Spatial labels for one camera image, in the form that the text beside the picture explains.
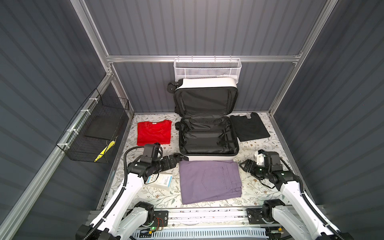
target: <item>floral tablecloth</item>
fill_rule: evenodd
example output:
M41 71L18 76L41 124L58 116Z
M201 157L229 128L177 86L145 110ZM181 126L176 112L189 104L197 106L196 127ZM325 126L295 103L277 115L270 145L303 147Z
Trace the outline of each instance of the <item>floral tablecloth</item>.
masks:
M247 113L235 113L231 115L245 115ZM285 162L290 165L287 160L286 154L280 144L280 141L277 138L277 135L272 127L271 122L267 113L258 113L261 120L263 121L266 129L270 133L269 138L251 140L246 142L240 142L240 151L239 154L234 158L234 161L240 163L246 159L252 159L253 153L259 149L264 149L266 151L275 151L280 154L280 156L285 160ZM136 146L137 142L137 123L143 121L150 122L161 122L165 119L172 121L172 130L171 130L171 143L162 144L163 155L170 155L175 152L179 152L179 132L175 129L175 122L178 122L181 117L177 114L149 114L149 115L135 115L131 129L129 131L128 139L124 147L124 152ZM127 162L133 161L139 154L142 153L142 149L135 149L127 155ZM277 191L276 188L269 189L261 185L261 183L252 177L249 173L245 173L242 169L239 168L240 178L242 180L242 196L221 200L213 202L200 202L196 204L187 204L183 205L181 202L180 194L180 175L179 175L179 165L176 168L166 171L167 173L173 174L173 179L170 184L170 191L163 189L157 189L153 187L144 186L136 195L134 200L131 203L130 207L133 207L136 203L140 201L145 201L150 204L153 204L157 209L163 208L193 208L193 207L237 207L237 206L260 206L263 205L264 200L276 199L279 198L285 203L288 203L281 192ZM119 166L116 170L111 190L108 192L107 201L108 202L112 195L115 193L120 183L124 178L124 168L122 157L119 162ZM270 186L273 186L267 180L263 180L264 183L268 183Z

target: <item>open suitcase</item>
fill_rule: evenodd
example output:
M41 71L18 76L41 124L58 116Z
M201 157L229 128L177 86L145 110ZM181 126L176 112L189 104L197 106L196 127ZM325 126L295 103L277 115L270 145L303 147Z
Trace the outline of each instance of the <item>open suitcase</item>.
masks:
M174 91L175 112L182 117L175 124L181 154L190 161L232 160L238 154L236 132L226 116L237 95L233 78L182 80Z

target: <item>corrugated wall panel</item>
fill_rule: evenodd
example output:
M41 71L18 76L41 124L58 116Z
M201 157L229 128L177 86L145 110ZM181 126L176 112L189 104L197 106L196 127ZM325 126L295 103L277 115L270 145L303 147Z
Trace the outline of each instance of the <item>corrugated wall panel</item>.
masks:
M114 63L136 112L173 112L167 84L175 79L173 63ZM291 63L243 63L235 111L268 110Z
M275 114L316 203L357 240L384 224L383 12L340 0Z
M0 42L3 222L105 71L69 0L0 1ZM22 225L33 228L14 239L42 239L47 231L54 232L52 239L63 232L73 239L75 225L97 204L110 167L64 159L55 176L70 174L53 177Z
M325 0L86 0L110 55L293 55Z

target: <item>folded purple jeans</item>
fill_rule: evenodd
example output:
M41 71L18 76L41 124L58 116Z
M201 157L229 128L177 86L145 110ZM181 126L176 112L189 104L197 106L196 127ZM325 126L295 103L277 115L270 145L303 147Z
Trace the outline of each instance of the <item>folded purple jeans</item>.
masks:
M242 184L236 162L181 161L180 191L183 204L241 197Z

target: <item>black wire basket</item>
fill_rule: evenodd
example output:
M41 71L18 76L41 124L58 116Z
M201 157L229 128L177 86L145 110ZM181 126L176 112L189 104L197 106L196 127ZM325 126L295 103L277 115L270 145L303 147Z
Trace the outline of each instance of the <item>black wire basket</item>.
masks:
M99 95L80 121L69 130L66 143L56 143L71 160L108 163L113 161L113 149L123 123L128 118L128 99Z

